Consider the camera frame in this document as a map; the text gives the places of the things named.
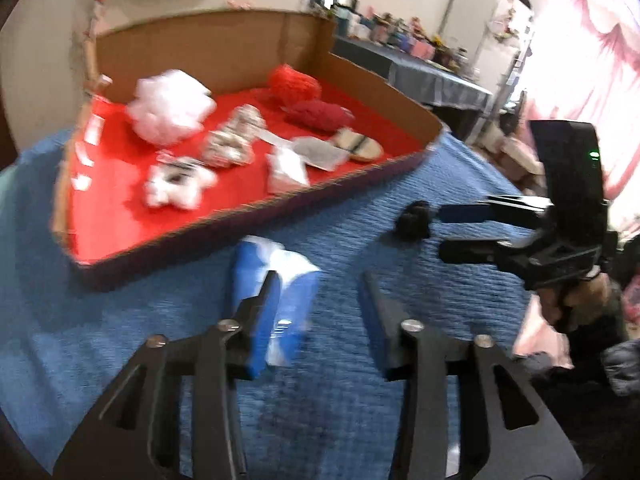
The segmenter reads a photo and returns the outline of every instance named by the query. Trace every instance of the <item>gray tablecloth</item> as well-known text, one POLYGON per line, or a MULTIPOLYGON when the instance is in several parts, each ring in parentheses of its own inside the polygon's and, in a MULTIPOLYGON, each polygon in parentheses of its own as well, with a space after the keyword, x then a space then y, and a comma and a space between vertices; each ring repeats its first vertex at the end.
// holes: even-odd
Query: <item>gray tablecloth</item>
POLYGON ((335 38, 332 53, 375 72, 407 97, 422 104, 484 112, 492 94, 458 76, 386 46, 370 41, 335 38))

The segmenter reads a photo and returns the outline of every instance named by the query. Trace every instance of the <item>table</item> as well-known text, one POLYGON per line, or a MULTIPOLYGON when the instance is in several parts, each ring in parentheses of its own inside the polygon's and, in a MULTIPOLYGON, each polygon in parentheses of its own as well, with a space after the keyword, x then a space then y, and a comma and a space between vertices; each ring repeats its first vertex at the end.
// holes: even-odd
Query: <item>table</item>
MULTIPOLYGON (((62 132, 22 153, 0 202, 0 408, 46 470, 149 334, 182 338, 220 318, 234 256, 229 246, 109 292, 88 288, 49 231, 51 193, 67 139, 62 132)), ((294 365, 253 383, 239 381, 252 478, 388 475, 403 384, 385 383, 370 357, 356 291, 363 270, 372 270, 382 289, 418 319, 466 340, 479 331, 490 333, 511 347, 529 301, 519 278, 489 266, 443 264, 438 238, 510 238, 524 232, 496 222, 439 224, 432 239, 401 244, 388 231, 415 200, 467 203, 516 192, 444 133, 430 159, 412 173, 255 233, 307 256, 322 269, 322 279, 311 330, 294 365)), ((453 387, 449 401, 455 442, 453 387)), ((188 403, 184 410, 182 428, 188 431, 188 403)), ((2 428, 0 417, 0 458, 2 428)), ((183 449, 188 474, 189 449, 183 449)))
POLYGON ((336 37, 332 53, 387 79, 414 101, 433 107, 460 140, 466 140, 492 104, 493 95, 487 89, 401 50, 336 37))

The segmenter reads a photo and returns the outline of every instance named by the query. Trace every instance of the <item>pink curtain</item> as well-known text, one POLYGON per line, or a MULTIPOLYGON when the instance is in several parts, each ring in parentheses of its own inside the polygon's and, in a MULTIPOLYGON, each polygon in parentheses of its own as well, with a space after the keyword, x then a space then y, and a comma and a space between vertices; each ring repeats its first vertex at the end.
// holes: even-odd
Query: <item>pink curtain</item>
MULTIPOLYGON (((599 31, 587 0, 553 0, 536 20, 522 74, 525 117, 594 124, 606 197, 617 198, 640 162, 640 53, 620 24, 599 31)), ((530 133, 524 140, 532 146, 530 133)))

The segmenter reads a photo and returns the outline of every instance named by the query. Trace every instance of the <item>cardboard tray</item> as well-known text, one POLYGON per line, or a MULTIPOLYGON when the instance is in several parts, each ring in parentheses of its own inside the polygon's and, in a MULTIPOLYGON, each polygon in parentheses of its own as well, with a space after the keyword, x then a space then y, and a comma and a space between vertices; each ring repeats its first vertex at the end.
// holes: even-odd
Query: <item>cardboard tray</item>
POLYGON ((333 31, 332 22, 308 14, 222 10, 153 20, 98 36, 95 42, 87 39, 86 86, 91 88, 101 73, 107 75, 113 84, 106 88, 104 97, 114 104, 133 99, 138 79, 168 69, 183 70, 195 77, 217 99, 265 87, 270 72, 287 63, 372 110, 394 130, 409 136, 417 149, 364 165, 300 192, 270 196, 233 210, 210 211, 151 242, 86 262, 74 251, 77 234, 70 222, 70 210, 77 191, 70 180, 78 163, 76 142, 83 142, 89 117, 100 103, 106 102, 93 96, 83 105, 66 147, 52 214, 54 236, 78 268, 98 282, 119 280, 235 242, 265 222, 290 218, 311 205, 352 196, 358 189, 416 168, 440 133, 439 120, 387 85, 383 78, 331 54, 333 31))

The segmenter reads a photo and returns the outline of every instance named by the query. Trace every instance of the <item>cardboard box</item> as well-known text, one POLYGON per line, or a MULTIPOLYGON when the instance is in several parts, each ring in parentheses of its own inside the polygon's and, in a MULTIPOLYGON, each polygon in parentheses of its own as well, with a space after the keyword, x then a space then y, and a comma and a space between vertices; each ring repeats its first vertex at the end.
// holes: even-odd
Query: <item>cardboard box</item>
POLYGON ((498 163, 502 174, 514 184, 525 180, 534 181, 544 175, 545 168, 536 159, 532 149, 517 139, 505 139, 500 147, 498 163))
MULTIPOLYGON (((333 31, 332 22, 309 14, 223 10, 153 20, 109 32, 96 38, 95 44, 89 43, 89 52, 92 49, 94 52, 87 59, 95 61, 89 63, 88 78, 95 79, 98 74, 105 74, 113 84, 104 91, 108 101, 94 97, 83 107, 69 146, 84 142, 88 117, 98 108, 130 102, 140 78, 169 69, 183 70, 209 88, 217 100, 219 96, 222 98, 235 92, 265 87, 271 71, 282 63, 319 79, 334 89, 332 95, 342 96, 353 107, 368 110, 377 118, 377 123, 388 124, 388 128, 395 132, 396 140, 391 136, 383 143, 389 156, 381 162, 363 165, 336 178, 326 178, 299 192, 265 197, 232 209, 206 212, 154 240, 133 244, 91 261, 78 251, 78 237, 83 234, 76 229, 72 212, 78 209, 78 203, 84 201, 86 195, 70 185, 78 171, 78 161, 76 150, 69 148, 56 183, 52 230, 78 267, 98 280, 135 274, 147 267, 153 268, 187 255, 210 251, 223 243, 235 242, 267 221, 300 213, 320 202, 352 196, 358 189, 407 172, 423 162, 428 146, 440 133, 440 122, 423 106, 387 85, 381 77, 331 54, 333 31), (405 145, 415 145, 415 149, 396 149, 395 144, 402 144, 403 139, 407 140, 405 145)), ((109 138, 109 120, 105 119, 102 144, 107 142, 105 137, 109 138)), ((135 142, 143 141, 135 137, 135 142)), ((87 146, 87 149, 93 150, 90 158, 97 158, 94 168, 114 162, 107 160, 110 155, 104 153, 105 148, 95 151, 94 147, 87 146)), ((126 164, 139 164, 134 155, 132 160, 117 162, 122 163, 121 168, 128 168, 126 164)), ((91 173, 94 168, 82 170, 91 173)), ((142 182, 127 184, 132 189, 142 186, 142 182)), ((117 179, 113 185, 119 186, 117 179)), ((111 196, 104 199, 120 200, 111 196)), ((108 210, 101 203, 93 204, 101 207, 102 214, 96 213, 102 217, 101 226, 108 226, 104 220, 108 210)), ((113 206, 118 208, 122 204, 114 202, 113 206)))

